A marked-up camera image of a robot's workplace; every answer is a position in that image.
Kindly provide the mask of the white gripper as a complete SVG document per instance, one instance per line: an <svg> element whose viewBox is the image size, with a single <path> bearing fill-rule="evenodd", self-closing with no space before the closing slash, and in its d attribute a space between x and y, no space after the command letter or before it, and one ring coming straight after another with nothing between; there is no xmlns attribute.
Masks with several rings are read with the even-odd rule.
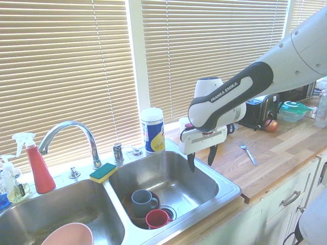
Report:
<svg viewBox="0 0 327 245"><path fill-rule="evenodd" d="M195 171L195 153L209 148L207 163L212 166L217 153L218 144L223 143L227 137L227 126L219 127L209 133L203 133L193 127L186 128L180 134L179 150L187 155L191 172Z"/></svg>

